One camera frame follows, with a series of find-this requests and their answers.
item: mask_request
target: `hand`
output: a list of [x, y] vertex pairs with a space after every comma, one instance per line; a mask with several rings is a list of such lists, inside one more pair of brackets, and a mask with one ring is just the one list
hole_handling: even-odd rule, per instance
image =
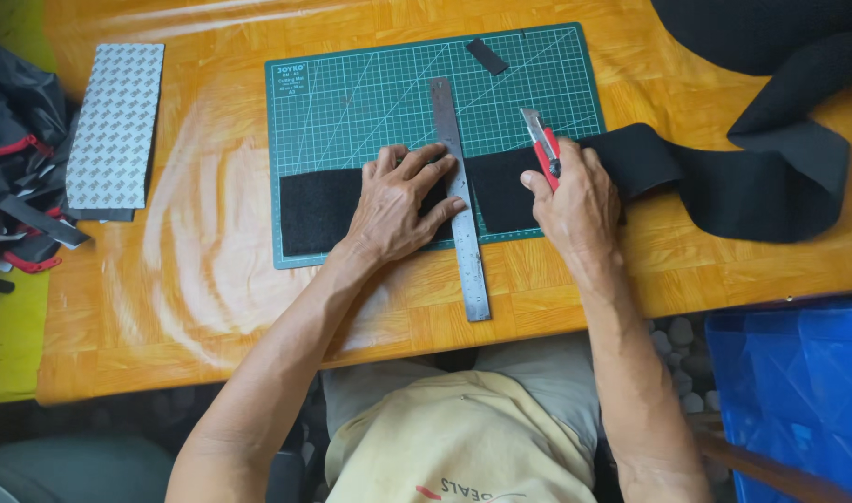
[[[416, 251], [432, 240], [445, 220], [466, 208], [464, 200], [442, 200], [425, 217], [417, 212], [432, 185], [457, 164], [441, 143], [410, 152], [404, 145], [383, 147], [364, 165], [361, 200], [342, 246], [379, 267]], [[396, 167], [397, 159], [402, 158]]]
[[610, 258], [617, 252], [618, 190], [596, 150], [582, 150], [568, 138], [558, 140], [562, 173], [556, 192], [543, 173], [521, 175], [522, 184], [535, 195], [532, 214], [567, 261], [585, 264]]

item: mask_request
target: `cutting mat label text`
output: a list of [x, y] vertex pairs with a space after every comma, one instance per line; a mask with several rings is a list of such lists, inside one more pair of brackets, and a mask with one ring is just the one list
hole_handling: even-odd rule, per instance
[[274, 66], [274, 97], [288, 97], [308, 93], [308, 64]]

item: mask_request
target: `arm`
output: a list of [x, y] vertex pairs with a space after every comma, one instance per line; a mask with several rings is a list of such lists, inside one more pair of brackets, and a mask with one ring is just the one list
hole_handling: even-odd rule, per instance
[[615, 241], [615, 186], [597, 152], [560, 139], [556, 192], [541, 173], [521, 180], [534, 216], [566, 262], [588, 320], [603, 425], [626, 501], [711, 501], [699, 450], [671, 376], [633, 301]]
[[197, 423], [177, 456], [167, 501], [264, 500], [271, 460], [354, 297], [374, 271], [429, 243], [439, 225], [465, 207], [448, 198], [417, 216], [429, 188], [454, 167], [451, 155], [426, 164], [444, 150], [440, 143], [413, 153], [386, 147], [365, 164], [348, 235]]

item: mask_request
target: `gray shorts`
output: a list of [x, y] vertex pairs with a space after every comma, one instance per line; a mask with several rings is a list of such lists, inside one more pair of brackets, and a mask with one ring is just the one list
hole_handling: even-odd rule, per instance
[[[481, 347], [473, 369], [497, 372], [518, 382], [549, 415], [578, 434], [592, 459], [597, 448], [599, 398], [586, 331]], [[445, 373], [432, 365], [430, 356], [322, 371], [331, 439], [343, 424], [386, 394]]]

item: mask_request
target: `yellow t-shirt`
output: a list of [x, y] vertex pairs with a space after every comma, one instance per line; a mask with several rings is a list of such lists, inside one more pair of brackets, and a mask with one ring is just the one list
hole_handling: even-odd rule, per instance
[[337, 431], [328, 501], [596, 503], [587, 453], [516, 381], [456, 372], [388, 394]]

